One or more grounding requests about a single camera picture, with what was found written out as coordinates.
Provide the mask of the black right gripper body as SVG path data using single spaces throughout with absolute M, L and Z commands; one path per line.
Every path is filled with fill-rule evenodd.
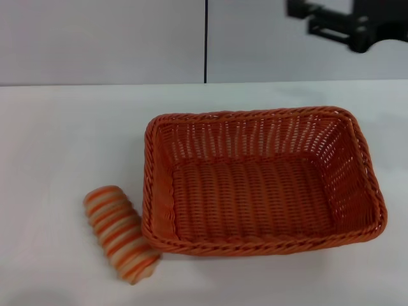
M 355 53 L 365 53 L 381 41 L 407 42 L 407 1 L 353 1 L 350 14 L 321 8 L 318 17 L 349 18 L 350 39 L 343 44 Z

